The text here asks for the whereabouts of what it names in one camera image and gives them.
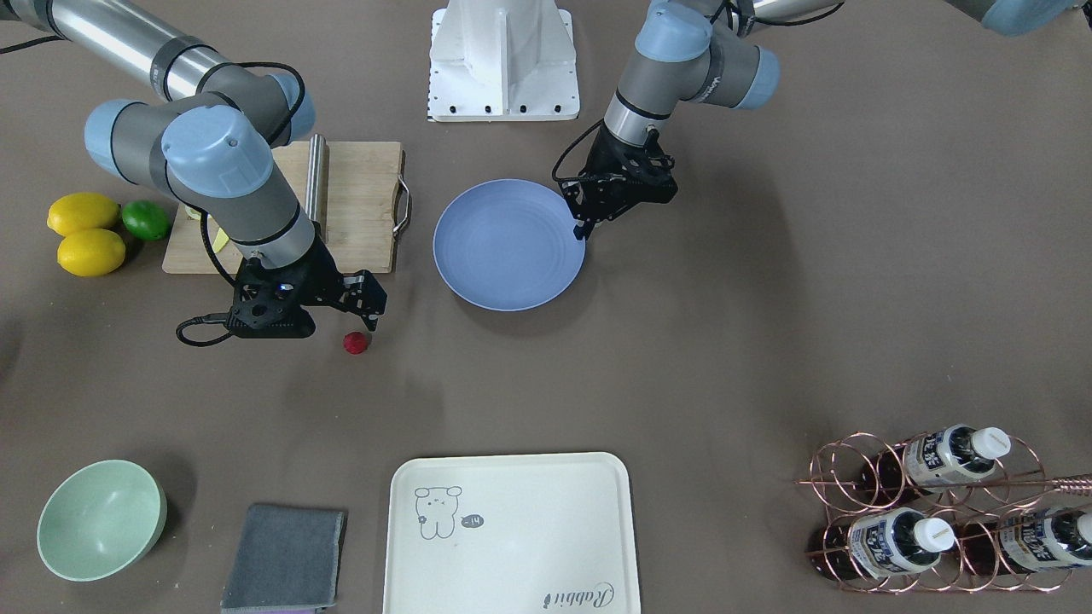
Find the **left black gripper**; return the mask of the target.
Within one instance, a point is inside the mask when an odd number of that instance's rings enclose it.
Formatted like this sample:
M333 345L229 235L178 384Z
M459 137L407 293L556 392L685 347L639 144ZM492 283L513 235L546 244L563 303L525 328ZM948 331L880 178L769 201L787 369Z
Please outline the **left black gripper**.
M565 153L569 154L587 135L593 135L594 141L584 167L565 178L565 200L575 221L573 234L581 241L589 239L596 224L632 206L631 192L641 184L648 162L646 147L624 142L602 123L589 127Z

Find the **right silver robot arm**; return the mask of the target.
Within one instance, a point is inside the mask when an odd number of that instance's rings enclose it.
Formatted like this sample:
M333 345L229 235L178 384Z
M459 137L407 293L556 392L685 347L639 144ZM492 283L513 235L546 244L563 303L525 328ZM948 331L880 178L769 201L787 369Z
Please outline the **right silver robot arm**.
M241 249L230 310L191 324L302 339L314 331L308 308L327 306L375 330L385 291L366 269L339 272L272 154L313 126L292 67L258 75L129 1L4 1L3 19L78 43L161 96L159 106L104 102L90 113L84 144L105 172L194 206Z

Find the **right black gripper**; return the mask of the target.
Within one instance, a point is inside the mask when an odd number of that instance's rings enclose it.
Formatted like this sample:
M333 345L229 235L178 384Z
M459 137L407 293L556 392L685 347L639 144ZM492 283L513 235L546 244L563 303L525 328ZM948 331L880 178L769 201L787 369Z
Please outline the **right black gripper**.
M351 312L373 332L379 318L385 314L387 295L385 288L367 269L343 276L325 244L314 237L307 252L295 261L295 304Z

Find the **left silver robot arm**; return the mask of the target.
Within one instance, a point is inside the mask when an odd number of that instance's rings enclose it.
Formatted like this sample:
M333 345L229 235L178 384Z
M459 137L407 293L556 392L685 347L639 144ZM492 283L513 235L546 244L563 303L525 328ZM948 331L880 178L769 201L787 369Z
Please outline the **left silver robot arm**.
M733 110L761 108L781 80L778 55L750 43L755 31L790 29L831 17L842 1L652 1L603 117L584 130L580 172L551 170L571 221L568 240L585 243L604 222L677 194L665 126L682 102Z

